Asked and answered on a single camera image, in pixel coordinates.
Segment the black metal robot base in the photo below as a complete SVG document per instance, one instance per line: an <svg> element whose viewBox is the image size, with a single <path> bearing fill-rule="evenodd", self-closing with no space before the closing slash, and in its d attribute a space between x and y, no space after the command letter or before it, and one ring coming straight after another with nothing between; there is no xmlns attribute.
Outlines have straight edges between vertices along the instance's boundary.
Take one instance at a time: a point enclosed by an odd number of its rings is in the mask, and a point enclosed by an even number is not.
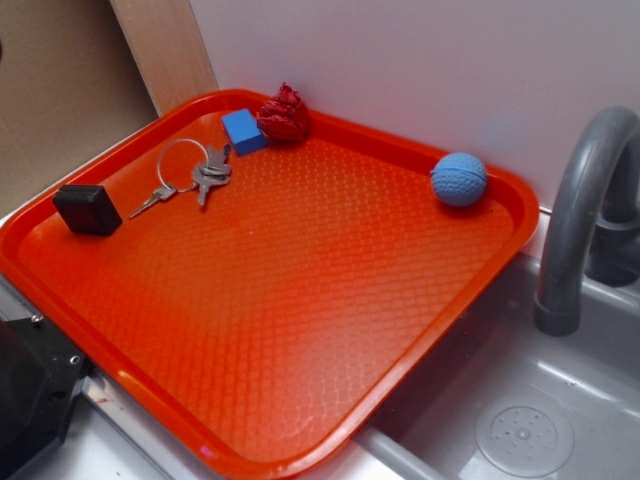
<svg viewBox="0 0 640 480"><path fill-rule="evenodd" d="M18 479L60 448L89 362L44 318L1 323L1 477Z"/></svg>

